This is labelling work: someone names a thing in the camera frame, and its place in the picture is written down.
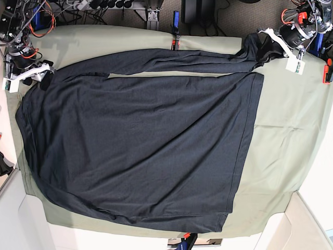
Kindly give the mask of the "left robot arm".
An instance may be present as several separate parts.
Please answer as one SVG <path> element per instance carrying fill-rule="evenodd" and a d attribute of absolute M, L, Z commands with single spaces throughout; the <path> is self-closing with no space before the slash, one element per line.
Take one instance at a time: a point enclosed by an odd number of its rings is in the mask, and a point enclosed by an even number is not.
<path fill-rule="evenodd" d="M 279 35 L 292 49 L 310 45 L 319 34 L 332 30 L 332 1 L 294 1 L 296 8 L 284 9 Z"/>

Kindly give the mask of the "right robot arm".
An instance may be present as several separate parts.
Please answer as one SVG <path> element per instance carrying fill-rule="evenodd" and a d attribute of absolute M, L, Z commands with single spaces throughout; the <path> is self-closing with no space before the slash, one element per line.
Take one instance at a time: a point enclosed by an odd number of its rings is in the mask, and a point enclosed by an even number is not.
<path fill-rule="evenodd" d="M 54 63 L 42 59 L 30 36 L 42 38 L 55 26 L 56 18 L 48 1 L 1 1 L 4 90 L 17 92 L 20 83 L 42 82 L 54 73 Z"/>

